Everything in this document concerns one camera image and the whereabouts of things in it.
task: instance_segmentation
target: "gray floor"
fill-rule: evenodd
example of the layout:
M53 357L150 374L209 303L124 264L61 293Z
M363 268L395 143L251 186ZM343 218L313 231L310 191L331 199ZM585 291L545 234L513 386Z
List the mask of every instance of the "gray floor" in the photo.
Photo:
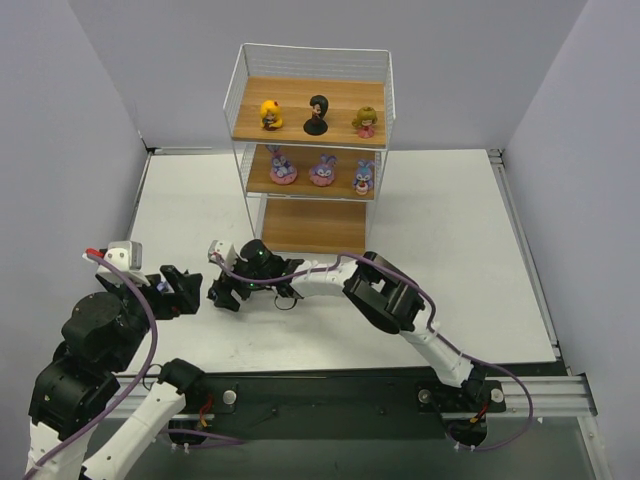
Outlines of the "gray floor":
M486 443L499 441L523 419L494 419ZM120 425L108 421L93 449ZM493 453L456 453L438 441L256 441L240 447L170 452L156 442L129 479L594 479L575 419L545 419L514 444Z

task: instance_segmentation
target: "black-haired figurine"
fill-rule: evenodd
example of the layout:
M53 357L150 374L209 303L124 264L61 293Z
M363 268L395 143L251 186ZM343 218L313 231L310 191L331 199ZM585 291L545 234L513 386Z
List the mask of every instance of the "black-haired figurine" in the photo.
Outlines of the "black-haired figurine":
M304 123L304 131L309 135L322 135L329 128L324 116L329 110L329 100L322 95L314 95L309 101L311 118Z

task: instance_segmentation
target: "shelf tier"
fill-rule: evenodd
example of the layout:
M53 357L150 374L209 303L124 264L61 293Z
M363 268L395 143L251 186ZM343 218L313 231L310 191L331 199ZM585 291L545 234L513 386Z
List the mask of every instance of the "shelf tier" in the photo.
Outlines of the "shelf tier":
M298 177L289 185L278 185L271 180L271 152L264 145L249 145L242 157L242 183L248 196L268 194L269 196L315 197L327 200L342 199L352 201L372 201L375 199L375 184L381 169L381 155L369 150L348 150L339 148L319 148L304 146L283 146L280 151L298 169ZM335 155L336 179L327 187L318 187L309 180L309 169L320 162L320 155ZM375 163L374 188L366 195L358 195L352 182L358 168L358 160Z
M366 204L270 198L262 240L275 252L362 254Z
M309 100L324 95L329 100L325 121L329 130L312 136L302 129L311 117ZM276 100L282 107L284 125L268 131L260 124L260 105ZM371 106L378 114L376 134L358 137L351 125L361 107ZM241 142L314 144L335 147L386 149L385 84L315 78L252 77L247 80L232 138Z

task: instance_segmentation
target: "black cable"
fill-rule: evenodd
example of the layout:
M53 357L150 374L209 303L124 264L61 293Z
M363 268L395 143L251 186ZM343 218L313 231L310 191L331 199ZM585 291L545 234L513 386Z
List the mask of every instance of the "black cable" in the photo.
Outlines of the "black cable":
M293 305L291 305L289 308L280 308L280 307L278 306L278 298L281 298L281 297L279 297L278 295L276 295L276 296L273 298L273 304L276 306L276 308L277 308L278 310L281 310L281 311L283 311L283 312L286 312L287 310L293 310L293 308L298 304L298 299L297 299L297 298L294 298L294 299L293 299Z
M159 363L152 363L151 365L149 365L149 368L147 369L147 372L144 374L144 377L142 377L142 386L146 388L148 391L151 391L151 387L147 387L147 384L144 383L144 381L147 379L147 376L149 375L149 370L151 370L151 367L160 367L162 369L162 365L160 365Z

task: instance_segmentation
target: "gray backdrop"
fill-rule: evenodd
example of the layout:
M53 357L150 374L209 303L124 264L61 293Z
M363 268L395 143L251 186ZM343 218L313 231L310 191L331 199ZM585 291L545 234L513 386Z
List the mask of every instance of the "gray backdrop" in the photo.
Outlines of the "gray backdrop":
M637 1L590 0L506 150L562 350L625 480L640 477L638 25Z
M504 147L585 0L70 0L149 146L228 146L243 42L393 54L393 146Z
M146 158L65 0L0 15L0 478L21 478L36 375L75 302L88 246L122 238Z

